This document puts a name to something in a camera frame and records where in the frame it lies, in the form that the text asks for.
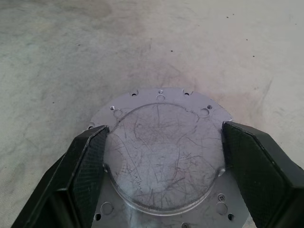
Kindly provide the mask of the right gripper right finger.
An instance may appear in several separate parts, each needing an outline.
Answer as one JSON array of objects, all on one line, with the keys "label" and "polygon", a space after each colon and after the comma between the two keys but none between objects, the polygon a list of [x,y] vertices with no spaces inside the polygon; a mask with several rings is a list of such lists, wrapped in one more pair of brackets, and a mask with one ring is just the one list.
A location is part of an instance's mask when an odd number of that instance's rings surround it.
[{"label": "right gripper right finger", "polygon": [[256,228],[304,228],[304,170],[256,128],[222,124],[225,163]]}]

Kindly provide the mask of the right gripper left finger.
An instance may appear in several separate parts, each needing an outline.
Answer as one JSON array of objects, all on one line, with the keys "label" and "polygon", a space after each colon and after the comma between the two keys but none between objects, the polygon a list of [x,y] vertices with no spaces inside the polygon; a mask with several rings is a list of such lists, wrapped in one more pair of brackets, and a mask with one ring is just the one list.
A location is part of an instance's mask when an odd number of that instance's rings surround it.
[{"label": "right gripper left finger", "polygon": [[18,228],[91,228],[104,175],[109,127],[88,129],[45,172],[18,215]]}]

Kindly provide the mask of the round silver metal lid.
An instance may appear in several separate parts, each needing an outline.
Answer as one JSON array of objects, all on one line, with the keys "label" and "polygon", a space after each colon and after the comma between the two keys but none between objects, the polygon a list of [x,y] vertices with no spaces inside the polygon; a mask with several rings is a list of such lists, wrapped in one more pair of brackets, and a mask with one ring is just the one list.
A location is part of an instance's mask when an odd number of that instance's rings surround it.
[{"label": "round silver metal lid", "polygon": [[92,228],[243,228],[249,212],[222,146],[231,120],[181,88],[134,90],[102,107],[90,123],[110,130]]}]

